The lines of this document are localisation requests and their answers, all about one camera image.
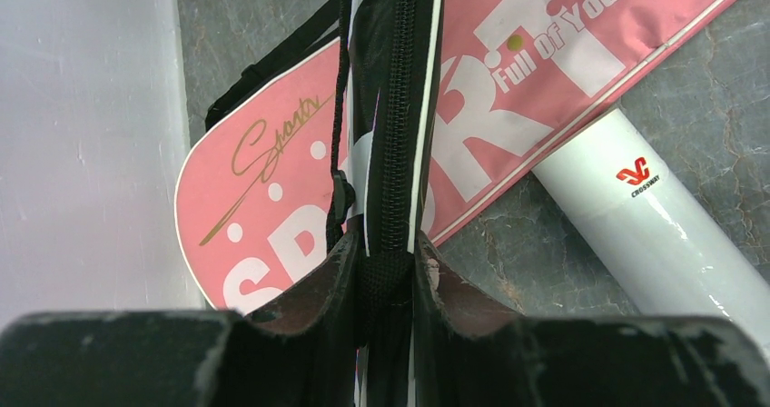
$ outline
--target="white tube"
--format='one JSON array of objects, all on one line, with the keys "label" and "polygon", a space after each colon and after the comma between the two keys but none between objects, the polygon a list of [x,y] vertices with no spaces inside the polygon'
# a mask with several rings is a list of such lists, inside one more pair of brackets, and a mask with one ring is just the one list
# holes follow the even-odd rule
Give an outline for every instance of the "white tube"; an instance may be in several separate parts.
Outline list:
[{"label": "white tube", "polygon": [[533,172],[640,312],[727,317],[770,357],[770,285],[619,109]]}]

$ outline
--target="zipper teeth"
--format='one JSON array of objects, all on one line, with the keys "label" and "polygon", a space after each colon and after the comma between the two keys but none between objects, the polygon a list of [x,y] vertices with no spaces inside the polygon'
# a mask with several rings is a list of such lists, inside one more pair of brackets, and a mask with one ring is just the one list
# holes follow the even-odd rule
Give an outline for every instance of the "zipper teeth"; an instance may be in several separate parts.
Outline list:
[{"label": "zipper teeth", "polygon": [[385,124],[385,166],[382,181],[382,249],[400,250],[409,238],[407,142],[412,70],[412,38],[416,0],[396,4],[395,35],[390,62],[389,110]]}]

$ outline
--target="marble table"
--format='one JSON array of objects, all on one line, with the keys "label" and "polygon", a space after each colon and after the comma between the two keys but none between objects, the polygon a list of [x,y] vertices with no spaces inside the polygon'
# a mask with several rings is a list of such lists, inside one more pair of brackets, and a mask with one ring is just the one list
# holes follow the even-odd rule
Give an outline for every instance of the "marble table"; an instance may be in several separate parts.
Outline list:
[{"label": "marble table", "polygon": [[[191,142],[206,109],[326,0],[178,0]],[[770,280],[770,3],[738,0],[620,100],[672,172]],[[637,309],[529,174],[442,245],[530,315]]]}]

